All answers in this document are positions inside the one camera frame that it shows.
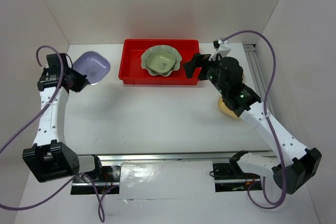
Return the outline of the purple square plate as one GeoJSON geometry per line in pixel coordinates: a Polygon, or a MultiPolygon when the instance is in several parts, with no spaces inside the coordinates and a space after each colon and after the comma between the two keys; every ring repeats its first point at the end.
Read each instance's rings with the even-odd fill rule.
{"type": "Polygon", "coordinates": [[[110,72],[111,65],[99,53],[87,51],[73,63],[73,69],[81,75],[86,75],[90,85],[95,85],[110,72]]]}

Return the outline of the large green scalloped bowl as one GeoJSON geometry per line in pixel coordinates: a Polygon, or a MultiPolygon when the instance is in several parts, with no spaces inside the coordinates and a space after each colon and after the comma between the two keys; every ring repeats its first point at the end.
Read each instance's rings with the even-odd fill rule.
{"type": "Polygon", "coordinates": [[[177,49],[171,47],[171,46],[168,46],[168,45],[157,45],[157,46],[153,46],[153,47],[150,47],[149,49],[147,49],[142,55],[141,55],[141,68],[142,69],[145,69],[148,71],[148,73],[151,75],[151,76],[158,76],[158,75],[161,75],[163,77],[168,77],[172,72],[174,71],[178,71],[181,67],[181,62],[182,62],[182,56],[181,54],[178,52],[177,49]],[[155,73],[153,71],[151,71],[147,65],[146,65],[146,62],[147,60],[149,59],[149,57],[157,52],[157,51],[165,51],[165,52],[168,52],[170,54],[172,54],[175,58],[176,58],[176,64],[174,65],[173,69],[168,72],[167,74],[158,74],[158,73],[155,73]]]}

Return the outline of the green square plate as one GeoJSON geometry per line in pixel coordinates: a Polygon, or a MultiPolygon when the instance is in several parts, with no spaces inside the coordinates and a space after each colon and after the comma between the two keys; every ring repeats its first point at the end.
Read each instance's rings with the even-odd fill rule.
{"type": "Polygon", "coordinates": [[[153,53],[146,62],[147,67],[158,74],[167,74],[176,64],[176,58],[165,51],[153,53]]]}

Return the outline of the yellow square plate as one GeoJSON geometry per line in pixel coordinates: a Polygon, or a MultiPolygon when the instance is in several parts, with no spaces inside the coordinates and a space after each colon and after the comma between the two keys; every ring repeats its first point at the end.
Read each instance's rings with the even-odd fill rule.
{"type": "Polygon", "coordinates": [[[227,117],[232,118],[232,119],[238,119],[239,117],[232,111],[230,110],[226,104],[224,103],[223,99],[220,97],[217,100],[217,106],[218,109],[227,117]]]}

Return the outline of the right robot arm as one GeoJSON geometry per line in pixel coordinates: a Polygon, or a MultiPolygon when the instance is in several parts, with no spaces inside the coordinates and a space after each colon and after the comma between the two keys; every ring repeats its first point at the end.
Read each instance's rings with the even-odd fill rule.
{"type": "Polygon", "coordinates": [[[237,59],[217,56],[211,60],[209,55],[195,54],[183,68],[188,79],[200,69],[198,80],[210,81],[228,109],[248,123],[276,156],[267,158],[240,151],[229,160],[233,177],[252,173],[272,178],[280,189],[292,195],[316,174],[320,151],[306,147],[276,120],[259,95],[244,84],[243,69],[237,59]]]}

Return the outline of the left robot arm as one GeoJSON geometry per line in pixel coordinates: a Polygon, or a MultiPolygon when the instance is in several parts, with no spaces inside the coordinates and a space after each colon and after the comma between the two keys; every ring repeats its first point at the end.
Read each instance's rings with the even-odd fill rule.
{"type": "Polygon", "coordinates": [[[82,163],[66,145],[64,133],[69,92],[80,92],[87,85],[97,84],[103,77],[101,72],[97,75],[92,72],[80,74],[65,68],[62,76],[56,68],[43,69],[37,82],[43,113],[32,147],[23,150],[24,162],[40,183],[80,173],[85,173],[93,182],[103,177],[104,169],[97,155],[89,155],[89,163],[82,163]]]}

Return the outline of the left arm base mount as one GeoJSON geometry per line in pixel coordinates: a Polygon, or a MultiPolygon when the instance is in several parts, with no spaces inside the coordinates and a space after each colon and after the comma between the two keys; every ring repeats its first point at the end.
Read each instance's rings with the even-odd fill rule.
{"type": "MultiPolygon", "coordinates": [[[[116,195],[120,192],[121,164],[103,165],[100,171],[89,172],[88,176],[94,182],[97,192],[107,195],[116,195]]],[[[95,191],[90,179],[81,175],[71,185],[71,195],[94,195],[95,191]]]]}

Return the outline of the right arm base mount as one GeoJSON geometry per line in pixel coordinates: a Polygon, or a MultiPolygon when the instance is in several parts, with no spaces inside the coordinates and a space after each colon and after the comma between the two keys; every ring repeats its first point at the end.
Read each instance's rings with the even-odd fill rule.
{"type": "Polygon", "coordinates": [[[242,172],[236,173],[228,163],[214,163],[209,175],[214,179],[215,191],[217,193],[247,191],[250,186],[250,190],[262,190],[258,175],[242,172]]]}

